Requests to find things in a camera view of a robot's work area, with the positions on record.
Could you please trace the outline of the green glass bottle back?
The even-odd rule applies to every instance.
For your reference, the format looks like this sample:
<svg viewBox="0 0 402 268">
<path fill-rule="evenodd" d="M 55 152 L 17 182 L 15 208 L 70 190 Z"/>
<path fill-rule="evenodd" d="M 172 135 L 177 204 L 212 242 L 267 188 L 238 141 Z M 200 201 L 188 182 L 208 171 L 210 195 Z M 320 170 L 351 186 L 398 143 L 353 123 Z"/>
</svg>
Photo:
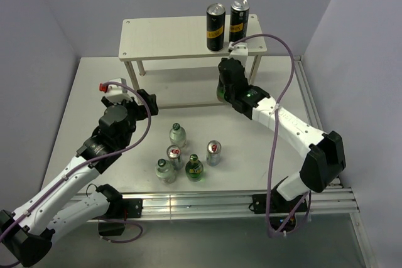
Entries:
<svg viewBox="0 0 402 268">
<path fill-rule="evenodd" d="M 216 89 L 216 96 L 219 102 L 226 103 L 226 100 L 224 98 L 224 92 L 225 92 L 224 86 L 219 82 Z"/>
</svg>

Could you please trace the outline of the green glass bottle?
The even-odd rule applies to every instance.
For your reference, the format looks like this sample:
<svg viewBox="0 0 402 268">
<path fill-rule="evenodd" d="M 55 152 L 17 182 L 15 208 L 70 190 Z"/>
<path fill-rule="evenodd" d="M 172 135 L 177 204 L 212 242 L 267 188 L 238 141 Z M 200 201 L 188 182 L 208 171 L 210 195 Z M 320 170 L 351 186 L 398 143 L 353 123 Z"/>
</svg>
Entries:
<svg viewBox="0 0 402 268">
<path fill-rule="evenodd" d="M 224 98 L 224 92 L 225 92 L 224 86 L 219 82 L 216 89 L 216 96 L 219 102 L 226 103 L 226 100 Z"/>
<path fill-rule="evenodd" d="M 202 179 L 204 166 L 195 153 L 190 155 L 189 160 L 185 165 L 185 172 L 190 181 L 197 182 Z"/>
</svg>

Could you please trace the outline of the green glass bottle front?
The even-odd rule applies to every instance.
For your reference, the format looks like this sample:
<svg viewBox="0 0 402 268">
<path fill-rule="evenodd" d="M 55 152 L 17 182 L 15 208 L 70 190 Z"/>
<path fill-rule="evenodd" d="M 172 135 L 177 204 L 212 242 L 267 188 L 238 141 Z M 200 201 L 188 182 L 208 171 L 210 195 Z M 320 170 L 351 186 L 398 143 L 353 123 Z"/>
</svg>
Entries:
<svg viewBox="0 0 402 268">
<path fill-rule="evenodd" d="M 185 165 L 185 172 L 190 181 L 197 182 L 202 179 L 204 166 L 195 153 L 190 155 L 189 160 Z"/>
</svg>

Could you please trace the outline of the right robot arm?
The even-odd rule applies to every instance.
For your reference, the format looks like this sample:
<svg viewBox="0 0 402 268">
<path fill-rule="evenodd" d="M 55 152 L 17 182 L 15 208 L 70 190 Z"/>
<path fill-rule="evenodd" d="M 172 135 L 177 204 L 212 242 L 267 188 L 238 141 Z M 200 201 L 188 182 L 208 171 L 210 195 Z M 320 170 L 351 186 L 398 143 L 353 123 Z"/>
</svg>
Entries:
<svg viewBox="0 0 402 268">
<path fill-rule="evenodd" d="M 301 170 L 270 190 L 272 210 L 289 212 L 305 193 L 321 193 L 345 169 L 344 145 L 337 132 L 312 127 L 279 106 L 269 93 L 248 84 L 239 60 L 223 58 L 218 70 L 225 101 L 238 113 L 271 129 L 303 159 Z"/>
</svg>

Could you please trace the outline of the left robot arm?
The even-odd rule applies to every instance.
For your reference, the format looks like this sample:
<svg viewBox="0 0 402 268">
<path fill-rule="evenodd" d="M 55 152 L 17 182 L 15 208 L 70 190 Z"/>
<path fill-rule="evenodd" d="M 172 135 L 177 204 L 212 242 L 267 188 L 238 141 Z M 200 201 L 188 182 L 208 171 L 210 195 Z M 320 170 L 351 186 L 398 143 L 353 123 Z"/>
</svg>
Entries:
<svg viewBox="0 0 402 268">
<path fill-rule="evenodd" d="M 116 217 L 123 212 L 122 195 L 110 185 L 101 185 L 86 199 L 72 205 L 71 198 L 100 176 L 122 155 L 135 147 L 131 138 L 138 121 L 158 114 L 156 95 L 145 90 L 100 86 L 106 109 L 92 135 L 77 150 L 63 171 L 24 205 L 1 210 L 1 243 L 23 267 L 38 263 L 52 245 L 71 230 L 98 216 Z"/>
</svg>

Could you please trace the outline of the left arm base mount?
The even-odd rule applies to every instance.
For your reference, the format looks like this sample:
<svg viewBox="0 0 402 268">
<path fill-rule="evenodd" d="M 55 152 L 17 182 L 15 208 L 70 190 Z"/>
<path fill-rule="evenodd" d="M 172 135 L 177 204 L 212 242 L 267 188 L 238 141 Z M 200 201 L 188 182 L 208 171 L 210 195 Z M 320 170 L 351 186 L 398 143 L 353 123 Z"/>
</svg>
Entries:
<svg viewBox="0 0 402 268">
<path fill-rule="evenodd" d="M 118 192 L 111 185 L 95 185 L 90 183 L 85 189 L 86 197 L 89 197 L 88 190 L 91 186 L 95 187 L 94 193 L 102 193 L 106 196 L 109 207 L 105 214 L 96 217 L 98 220 L 98 234 L 101 240 L 109 242 L 111 244 L 128 244 L 139 239 L 144 229 L 138 223 L 131 221 L 131 218 L 141 218 L 143 210 L 142 198 L 124 198 L 123 195 Z M 126 240 L 116 240 L 112 237 L 121 236 L 126 228 L 126 225 L 135 226 L 138 228 L 139 233 Z"/>
</svg>

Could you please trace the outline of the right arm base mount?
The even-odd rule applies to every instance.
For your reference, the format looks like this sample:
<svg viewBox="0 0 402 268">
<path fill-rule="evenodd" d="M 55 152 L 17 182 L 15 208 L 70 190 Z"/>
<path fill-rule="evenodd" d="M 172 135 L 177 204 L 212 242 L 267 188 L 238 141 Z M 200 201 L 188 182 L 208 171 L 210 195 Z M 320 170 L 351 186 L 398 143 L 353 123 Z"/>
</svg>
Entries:
<svg viewBox="0 0 402 268">
<path fill-rule="evenodd" d="M 291 201 L 286 201 L 278 192 L 276 185 L 270 193 L 269 201 L 269 224 L 274 232 L 282 226 L 290 212 L 296 208 L 294 214 L 281 229 L 283 235 L 294 232 L 308 220 L 311 208 L 311 193 L 308 195 L 298 195 Z"/>
</svg>

